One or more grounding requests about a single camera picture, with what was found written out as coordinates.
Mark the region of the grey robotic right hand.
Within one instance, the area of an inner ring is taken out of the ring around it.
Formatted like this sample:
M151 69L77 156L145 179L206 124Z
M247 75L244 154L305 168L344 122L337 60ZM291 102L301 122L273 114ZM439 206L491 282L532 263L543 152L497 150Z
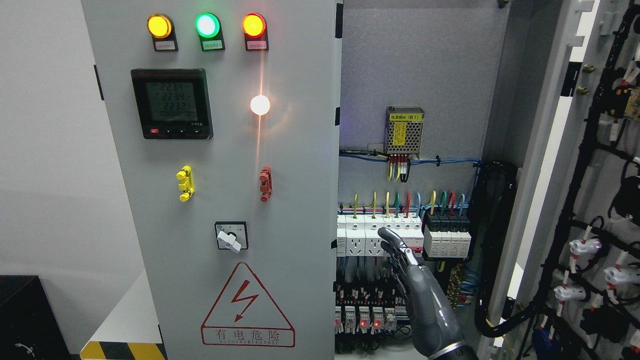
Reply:
M383 227L377 234L391 256L391 271L406 301L414 348L428 358L450 344L465 342L454 310L430 269L418 263L394 231Z

